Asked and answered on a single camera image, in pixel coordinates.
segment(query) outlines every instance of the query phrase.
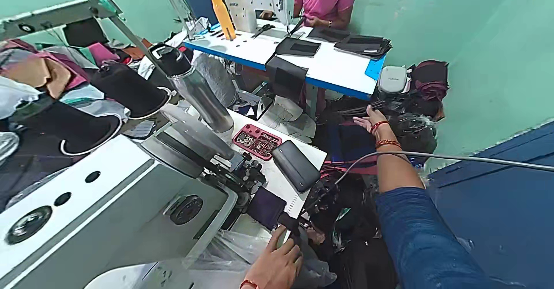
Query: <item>orange water bottle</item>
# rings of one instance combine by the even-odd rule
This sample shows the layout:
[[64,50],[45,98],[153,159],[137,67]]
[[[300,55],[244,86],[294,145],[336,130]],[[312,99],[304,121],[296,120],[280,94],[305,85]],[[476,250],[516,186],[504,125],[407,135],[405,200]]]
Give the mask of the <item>orange water bottle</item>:
[[212,4],[213,11],[216,13],[217,20],[221,25],[225,38],[227,40],[234,40],[237,37],[237,34],[235,34],[235,28],[233,27],[233,23],[231,22],[231,17],[229,16],[225,3],[223,3],[223,0],[212,0]]

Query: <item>bracelet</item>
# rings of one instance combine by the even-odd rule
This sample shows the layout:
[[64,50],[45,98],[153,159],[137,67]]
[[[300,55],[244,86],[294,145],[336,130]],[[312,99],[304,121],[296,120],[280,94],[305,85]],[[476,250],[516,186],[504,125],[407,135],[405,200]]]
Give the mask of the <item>bracelet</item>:
[[377,122],[375,123],[374,125],[371,126],[371,129],[370,129],[370,133],[371,134],[374,134],[375,130],[377,130],[377,128],[382,125],[383,123],[389,123],[388,121],[382,121],[382,122]]
[[402,146],[400,145],[400,143],[396,142],[396,141],[393,141],[393,140],[380,140],[380,141],[377,141],[377,143],[375,143],[375,147],[376,148],[379,148],[383,145],[396,145],[398,146],[399,148],[402,148]]
[[248,285],[253,285],[254,288],[260,289],[260,287],[258,287],[258,285],[256,285],[253,281],[248,280],[248,279],[245,279],[245,280],[240,284],[239,289],[242,289],[242,287],[243,287],[244,285],[246,285],[246,284],[248,284]]

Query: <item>blue door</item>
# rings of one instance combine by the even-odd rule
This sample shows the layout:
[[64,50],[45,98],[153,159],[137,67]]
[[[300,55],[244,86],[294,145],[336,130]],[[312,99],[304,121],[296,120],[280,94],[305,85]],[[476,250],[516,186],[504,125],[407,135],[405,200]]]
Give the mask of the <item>blue door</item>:
[[[475,156],[554,165],[554,123]],[[554,288],[554,172],[459,162],[430,177],[440,214],[499,288]]]

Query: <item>red tray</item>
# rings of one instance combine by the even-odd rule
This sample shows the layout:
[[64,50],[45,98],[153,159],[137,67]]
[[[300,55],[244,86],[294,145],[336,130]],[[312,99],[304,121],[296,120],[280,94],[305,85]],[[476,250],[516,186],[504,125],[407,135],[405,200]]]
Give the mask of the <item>red tray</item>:
[[272,151],[281,145],[281,138],[265,130],[247,124],[233,138],[233,143],[256,157],[268,161],[272,158]]

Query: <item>blue table edge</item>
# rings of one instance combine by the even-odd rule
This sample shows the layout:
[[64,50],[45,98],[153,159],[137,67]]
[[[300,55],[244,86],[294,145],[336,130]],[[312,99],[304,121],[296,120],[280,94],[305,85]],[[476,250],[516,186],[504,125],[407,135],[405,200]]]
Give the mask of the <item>blue table edge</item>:
[[[260,64],[260,63],[252,62],[252,61],[249,61],[247,59],[241,59],[239,57],[231,56],[231,55],[225,54],[221,51],[213,50],[213,49],[210,49],[210,48],[193,45],[188,41],[184,42],[184,46],[187,47],[187,48],[190,48],[192,50],[198,50],[198,51],[205,52],[205,53],[208,53],[208,54],[211,54],[211,55],[219,56],[219,57],[222,57],[224,59],[228,59],[230,61],[242,64],[242,65],[246,65],[248,67],[252,67],[252,68],[256,68],[258,70],[265,71],[265,65]],[[369,76],[370,78],[374,79],[375,81],[378,81],[381,70],[383,69],[383,64],[384,64],[384,60],[385,60],[386,56],[387,55],[384,55],[379,60],[371,59],[370,63],[367,65],[365,74],[367,76]],[[322,80],[317,80],[317,79],[314,79],[314,78],[311,78],[311,77],[306,77],[306,82],[308,82],[309,84],[314,85],[316,87],[322,87],[322,88],[325,88],[325,89],[333,90],[333,91],[336,91],[338,93],[348,95],[350,97],[359,98],[361,100],[369,101],[370,98],[371,98],[371,94],[369,94],[369,93],[365,93],[365,92],[361,92],[361,91],[358,91],[358,90],[354,90],[354,89],[334,85],[332,83],[325,82],[325,81],[322,81]]]

